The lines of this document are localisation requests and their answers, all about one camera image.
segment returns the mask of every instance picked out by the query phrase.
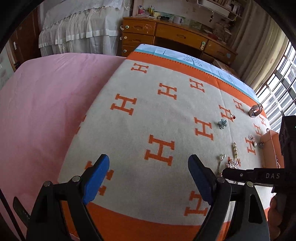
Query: pink mattress cover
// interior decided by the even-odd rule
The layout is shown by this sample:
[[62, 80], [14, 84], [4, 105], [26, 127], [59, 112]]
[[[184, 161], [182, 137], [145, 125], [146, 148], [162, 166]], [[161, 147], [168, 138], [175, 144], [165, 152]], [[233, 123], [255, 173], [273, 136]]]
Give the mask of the pink mattress cover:
[[[124, 59], [84, 53], [33, 59], [1, 89], [0, 187], [12, 210], [16, 196], [31, 213], [43, 182], [57, 183], [80, 122]], [[0, 212], [15, 232], [1, 202]]]

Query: wooden desk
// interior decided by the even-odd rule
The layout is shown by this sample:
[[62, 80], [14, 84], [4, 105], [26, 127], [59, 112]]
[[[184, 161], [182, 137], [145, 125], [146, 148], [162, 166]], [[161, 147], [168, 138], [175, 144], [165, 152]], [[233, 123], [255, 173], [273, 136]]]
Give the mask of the wooden desk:
[[157, 38], [178, 42], [200, 51], [199, 58], [212, 62], [218, 59], [230, 65], [237, 53], [197, 29], [167, 20], [123, 18], [122, 56], [128, 56], [140, 44], [158, 45]]

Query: orange and white blanket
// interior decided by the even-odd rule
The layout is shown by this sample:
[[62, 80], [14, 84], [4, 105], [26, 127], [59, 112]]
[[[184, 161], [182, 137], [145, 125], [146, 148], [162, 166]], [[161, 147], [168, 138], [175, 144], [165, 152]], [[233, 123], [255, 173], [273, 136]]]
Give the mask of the orange and white blanket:
[[[234, 158], [236, 142], [240, 169], [264, 165], [262, 150], [248, 138], [252, 135], [259, 142], [270, 128], [264, 112], [256, 118], [248, 115], [256, 104], [255, 94], [194, 64], [145, 52], [140, 46], [104, 86], [77, 130], [59, 182], [82, 174], [102, 153], [109, 156], [110, 170], [88, 204], [105, 241], [194, 238], [209, 206], [189, 173], [191, 154], [216, 173], [221, 154]], [[221, 130], [217, 123], [222, 118], [227, 127]], [[227, 163], [226, 158], [221, 170]], [[271, 189], [257, 190], [268, 208]], [[75, 233], [73, 224], [68, 225]]]

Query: bed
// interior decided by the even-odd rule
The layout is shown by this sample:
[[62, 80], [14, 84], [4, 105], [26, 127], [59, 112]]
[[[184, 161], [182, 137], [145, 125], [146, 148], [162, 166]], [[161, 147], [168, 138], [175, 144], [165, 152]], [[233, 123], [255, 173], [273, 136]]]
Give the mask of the bed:
[[[1, 188], [10, 205], [17, 196], [30, 212], [44, 181], [68, 181], [105, 153], [110, 170], [88, 204], [103, 238], [190, 241], [209, 206], [187, 159], [196, 153], [216, 173], [219, 155], [233, 158], [236, 142], [239, 168], [262, 167], [262, 150], [247, 138], [270, 128], [264, 113], [247, 115], [257, 101], [226, 72], [156, 46], [140, 45], [127, 59], [68, 53], [30, 60], [0, 92]], [[257, 190], [267, 209], [270, 188]], [[77, 236], [66, 206], [64, 214]]]
[[116, 55], [130, 0], [65, 0], [50, 9], [39, 35], [42, 56], [59, 53]]

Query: white curtain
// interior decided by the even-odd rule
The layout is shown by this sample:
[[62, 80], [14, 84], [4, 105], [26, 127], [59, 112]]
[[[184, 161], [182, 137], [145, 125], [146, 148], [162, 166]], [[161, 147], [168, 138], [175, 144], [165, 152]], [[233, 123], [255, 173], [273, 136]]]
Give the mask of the white curtain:
[[238, 53], [231, 67], [256, 90], [279, 63], [288, 39], [271, 16], [253, 0], [245, 9], [232, 48]]
[[42, 56], [59, 53], [116, 55], [122, 18], [129, 15], [123, 1], [121, 9], [91, 8], [44, 28], [39, 35]]

